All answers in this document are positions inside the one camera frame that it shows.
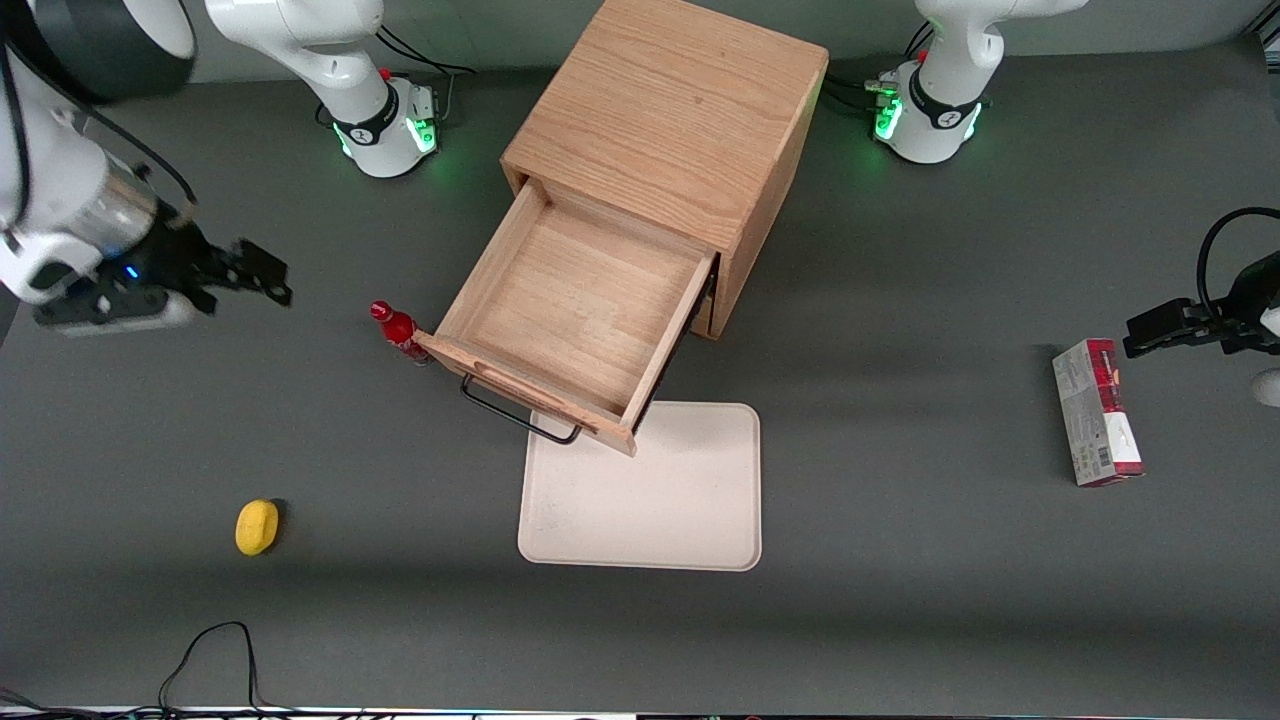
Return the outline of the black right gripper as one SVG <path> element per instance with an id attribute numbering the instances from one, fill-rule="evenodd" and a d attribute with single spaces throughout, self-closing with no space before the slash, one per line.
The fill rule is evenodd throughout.
<path id="1" fill-rule="evenodd" d="M 292 305 L 288 265 L 256 243 L 238 238 L 224 249 L 210 245 L 192 223 L 174 228 L 174 213 L 161 213 L 142 240 L 108 260 L 108 278 L 131 304 L 160 309 L 184 299 L 198 311 L 214 314 L 211 288 L 261 295 L 279 306 Z"/>

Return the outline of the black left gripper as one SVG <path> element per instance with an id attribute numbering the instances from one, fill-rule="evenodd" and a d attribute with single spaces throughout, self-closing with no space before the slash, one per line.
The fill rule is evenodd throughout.
<path id="1" fill-rule="evenodd" d="M 1279 252 L 1272 252 L 1243 269 L 1228 295 L 1215 302 L 1220 333 L 1203 304 L 1174 299 L 1126 322 L 1125 355 L 1138 359 L 1161 348 L 1219 342 L 1226 355 L 1249 350 L 1277 356 L 1277 329 L 1263 319 L 1270 316 L 1277 325 L 1277 293 Z"/>

